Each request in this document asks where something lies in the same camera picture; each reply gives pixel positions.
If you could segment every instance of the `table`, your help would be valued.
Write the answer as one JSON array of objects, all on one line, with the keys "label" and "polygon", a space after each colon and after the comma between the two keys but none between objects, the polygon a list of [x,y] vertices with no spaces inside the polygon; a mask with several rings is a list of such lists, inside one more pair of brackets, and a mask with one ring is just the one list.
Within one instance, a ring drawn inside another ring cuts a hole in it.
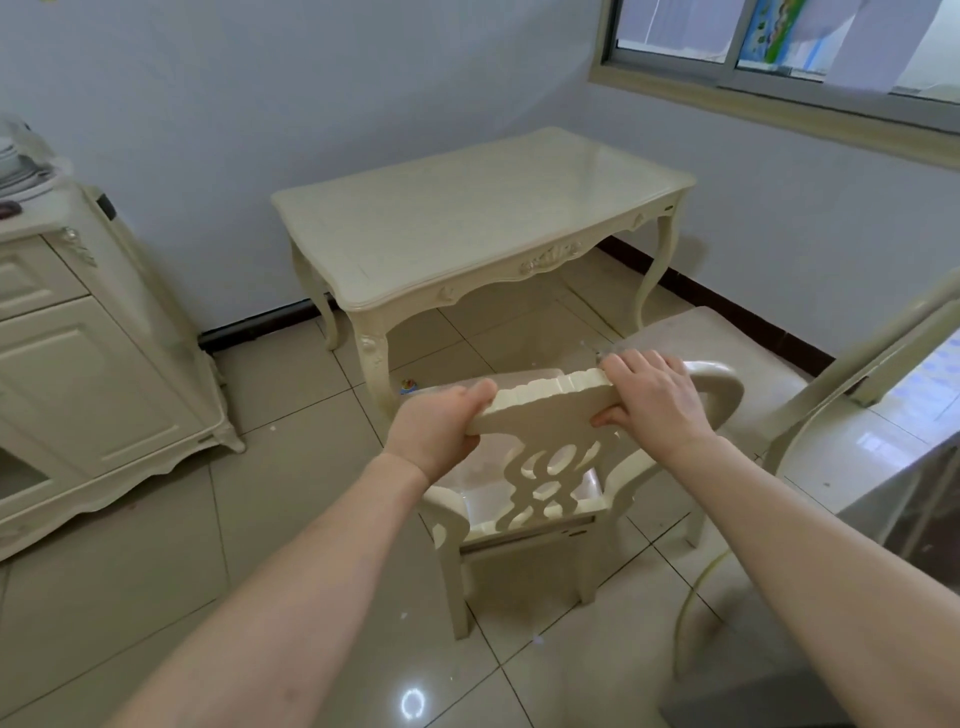
[{"label": "table", "polygon": [[562,129],[275,193],[301,285],[338,345],[329,289],[353,324],[371,396],[393,417],[387,332],[424,310],[579,257],[615,232],[657,220],[659,247],[635,316],[677,245],[686,173]]}]

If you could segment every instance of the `window sill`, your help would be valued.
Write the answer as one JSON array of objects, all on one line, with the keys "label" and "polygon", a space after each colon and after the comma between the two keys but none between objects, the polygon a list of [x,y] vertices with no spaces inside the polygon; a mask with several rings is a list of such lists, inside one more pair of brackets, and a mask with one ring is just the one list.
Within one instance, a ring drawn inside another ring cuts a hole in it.
[{"label": "window sill", "polygon": [[595,61],[591,83],[715,111],[924,164],[960,170],[960,135],[743,91],[676,81]]}]

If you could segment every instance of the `forearm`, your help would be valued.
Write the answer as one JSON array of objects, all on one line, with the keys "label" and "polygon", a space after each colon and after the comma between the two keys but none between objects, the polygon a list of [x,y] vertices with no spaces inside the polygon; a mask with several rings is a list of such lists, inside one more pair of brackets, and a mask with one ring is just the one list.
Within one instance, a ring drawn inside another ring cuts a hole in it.
[{"label": "forearm", "polygon": [[725,440],[690,445],[667,468],[858,725],[957,724],[960,598]]},{"label": "forearm", "polygon": [[112,725],[309,725],[425,488],[416,467],[374,458],[160,666]]}]

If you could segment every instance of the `window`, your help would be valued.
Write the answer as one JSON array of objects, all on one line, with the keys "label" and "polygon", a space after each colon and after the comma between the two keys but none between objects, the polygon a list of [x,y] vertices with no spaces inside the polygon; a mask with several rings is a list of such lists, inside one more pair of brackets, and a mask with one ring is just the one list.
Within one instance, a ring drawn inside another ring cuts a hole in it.
[{"label": "window", "polygon": [[604,60],[960,133],[960,0],[614,0]]}]

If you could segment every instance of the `cabinet drawer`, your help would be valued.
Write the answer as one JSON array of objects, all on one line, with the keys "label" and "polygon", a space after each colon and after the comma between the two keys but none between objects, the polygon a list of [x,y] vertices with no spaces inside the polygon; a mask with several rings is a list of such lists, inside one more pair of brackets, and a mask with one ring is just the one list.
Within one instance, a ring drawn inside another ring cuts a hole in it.
[{"label": "cabinet drawer", "polygon": [[39,236],[0,243],[0,321],[87,295]]}]

